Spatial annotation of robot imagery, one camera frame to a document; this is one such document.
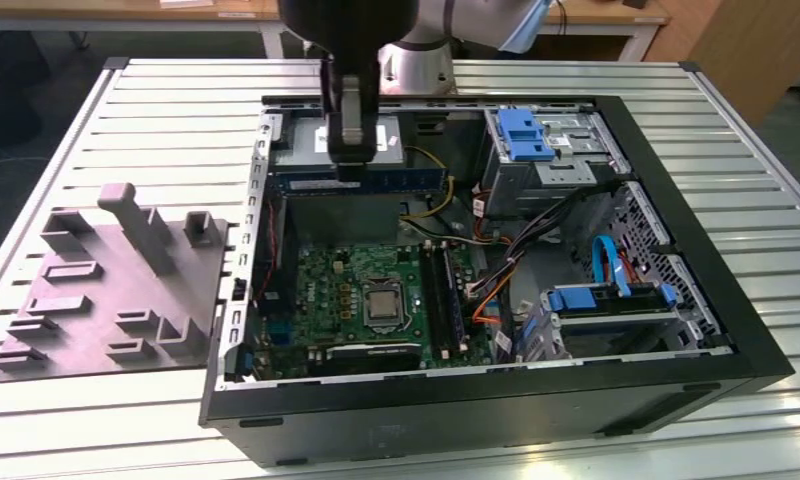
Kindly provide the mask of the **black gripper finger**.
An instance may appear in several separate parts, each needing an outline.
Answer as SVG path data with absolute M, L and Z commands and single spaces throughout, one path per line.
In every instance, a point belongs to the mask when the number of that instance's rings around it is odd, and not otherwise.
M 338 180 L 358 182 L 376 155 L 380 65 L 326 54 L 320 64 L 327 148 Z

